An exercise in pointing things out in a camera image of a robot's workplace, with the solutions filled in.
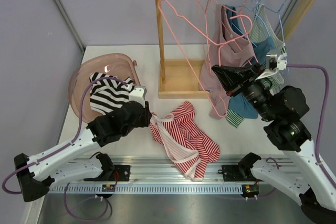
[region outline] laundry basket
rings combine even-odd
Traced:
[[[120,53],[98,56],[80,65],[73,72],[68,89],[68,99],[76,116],[79,117],[80,100],[85,88],[90,84],[89,78],[93,73],[106,73],[120,80],[130,77],[136,85],[140,85],[135,66],[137,66],[136,61]],[[84,98],[82,120],[89,123],[100,115],[99,112],[91,109],[90,91],[88,91]]]

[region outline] blue garment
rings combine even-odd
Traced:
[[[227,6],[227,7],[229,7],[232,10],[236,10],[233,6]],[[226,9],[226,13],[228,18],[236,16],[236,13],[228,9]],[[242,35],[237,18],[229,19],[229,24],[231,25],[232,30],[235,33]],[[253,45],[254,53],[259,61],[259,64],[262,65],[266,62],[266,54],[275,46],[273,39],[271,37],[268,37],[264,41],[254,42],[254,44],[255,44]],[[256,63],[256,59],[253,58],[251,60],[251,63]],[[242,94],[232,97],[229,100],[228,108],[244,118],[249,119],[258,118],[258,112],[252,107],[252,105],[246,100],[246,98]]]

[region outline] pink garment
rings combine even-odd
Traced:
[[[213,41],[216,43],[223,43],[227,40],[230,40],[232,38],[237,38],[239,37],[238,34],[236,34],[227,18],[226,10],[222,5],[216,5],[216,16],[215,16],[215,26],[216,26],[216,31],[215,35],[213,37]],[[218,78],[216,75],[212,72],[209,73],[208,69],[210,69],[213,65],[218,65],[219,60],[218,60],[218,49],[220,46],[216,46],[211,44],[209,47],[209,57],[210,57],[210,64],[208,64],[208,60],[206,59],[203,63],[202,70],[201,70],[201,75],[200,75],[200,81],[204,87],[205,90],[211,92],[211,100],[212,103],[215,105],[216,110],[220,115],[225,115],[225,106],[223,104],[223,101],[221,100],[220,96],[222,96],[226,107],[228,107],[228,103],[230,100],[230,97],[228,97],[225,94],[225,91],[220,84]],[[220,51],[220,64],[222,66],[230,66],[230,67],[241,67],[243,66],[247,60],[253,58],[255,56],[254,51],[253,51],[253,46],[248,40],[244,38],[239,38],[236,41],[230,42],[228,44],[225,44],[222,46],[221,51]],[[214,109],[211,110],[210,116],[213,118],[220,119],[220,117],[216,114],[216,111]]]
[[[194,123],[194,117],[194,107],[186,101],[163,119],[153,114],[150,129],[186,178],[202,180],[207,163],[215,162],[220,152],[218,144]]]

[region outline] mauve cloth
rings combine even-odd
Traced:
[[[236,34],[227,19],[227,14],[225,11],[225,8],[222,5],[216,5],[216,14],[215,14],[215,35],[213,37],[213,41],[217,44],[224,43],[228,40],[231,40],[233,38],[239,37],[238,34]],[[210,57],[210,66],[218,65],[218,50],[220,46],[216,46],[214,44],[211,44],[209,47],[209,57]],[[241,67],[244,65],[244,63],[254,57],[254,51],[253,46],[248,40],[244,38],[236,39],[236,41],[230,42],[228,44],[225,44],[220,49],[220,64],[222,66],[230,66],[230,67]],[[218,78],[216,75],[212,72],[208,72],[209,65],[207,58],[205,59],[202,69],[201,69],[201,75],[200,75],[200,81],[203,85],[205,90],[208,90],[212,97],[211,101],[214,104],[216,110],[220,115],[226,115],[225,112],[225,106],[223,104],[223,101],[221,100],[221,97],[223,98],[226,107],[228,107],[228,102],[230,100],[230,97],[228,97],[225,94],[225,91],[223,91],[223,87],[220,84]],[[216,111],[214,109],[211,110],[210,116],[213,118],[220,119],[221,117],[217,115]]]

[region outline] metal floor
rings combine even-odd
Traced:
[[[271,190],[261,185],[261,194]],[[67,195],[70,209],[90,195]],[[112,224],[312,224],[300,207],[289,197],[277,191],[266,199],[245,202],[238,195],[113,195],[109,201],[113,207],[95,223]],[[83,218],[95,218],[105,208],[104,203],[91,200],[73,211]],[[63,205],[62,194],[48,194],[40,212],[39,224],[83,223],[69,216]]]

